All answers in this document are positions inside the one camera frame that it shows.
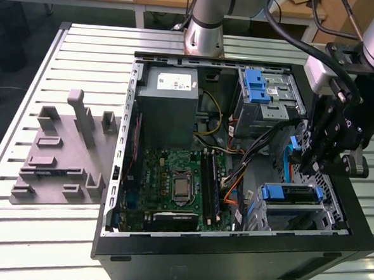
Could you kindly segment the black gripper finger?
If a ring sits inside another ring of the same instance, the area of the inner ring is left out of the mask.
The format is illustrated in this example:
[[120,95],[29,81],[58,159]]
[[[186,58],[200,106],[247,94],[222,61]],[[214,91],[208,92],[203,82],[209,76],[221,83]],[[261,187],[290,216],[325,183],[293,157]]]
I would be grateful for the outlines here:
[[307,147],[301,159],[300,170],[302,173],[312,174],[313,163],[317,162],[319,157],[321,133],[323,132],[328,118],[327,108],[325,96],[314,97],[307,128],[310,132],[308,138],[309,147]]
[[340,161],[340,138],[345,129],[345,117],[335,106],[326,105],[324,111],[321,156],[318,162],[321,173],[332,174]]

